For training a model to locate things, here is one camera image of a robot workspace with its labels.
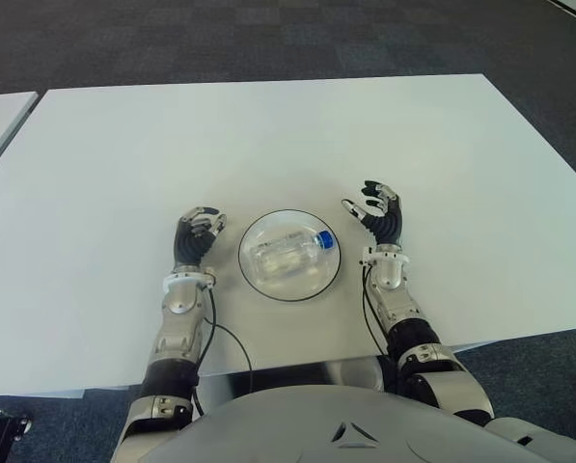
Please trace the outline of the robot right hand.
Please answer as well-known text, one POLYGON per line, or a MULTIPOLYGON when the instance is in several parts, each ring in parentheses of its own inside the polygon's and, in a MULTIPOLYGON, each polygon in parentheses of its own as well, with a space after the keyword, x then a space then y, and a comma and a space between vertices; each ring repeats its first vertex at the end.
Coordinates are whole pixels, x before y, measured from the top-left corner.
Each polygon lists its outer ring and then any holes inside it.
POLYGON ((343 208, 373 235, 377 245, 398 245, 402 233, 399 194, 390 186, 374 180, 366 180, 361 192, 366 197, 366 205, 379 211, 377 215, 349 199, 342 199, 343 208))

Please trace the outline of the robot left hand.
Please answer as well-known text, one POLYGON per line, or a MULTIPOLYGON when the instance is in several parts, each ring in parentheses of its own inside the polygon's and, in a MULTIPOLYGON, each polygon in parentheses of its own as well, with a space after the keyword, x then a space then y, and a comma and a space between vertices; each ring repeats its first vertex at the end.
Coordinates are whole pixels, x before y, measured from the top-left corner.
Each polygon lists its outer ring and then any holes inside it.
POLYGON ((226 223, 227 215, 209 206, 196 206, 182 215, 173 246, 175 267, 199 267, 226 223))

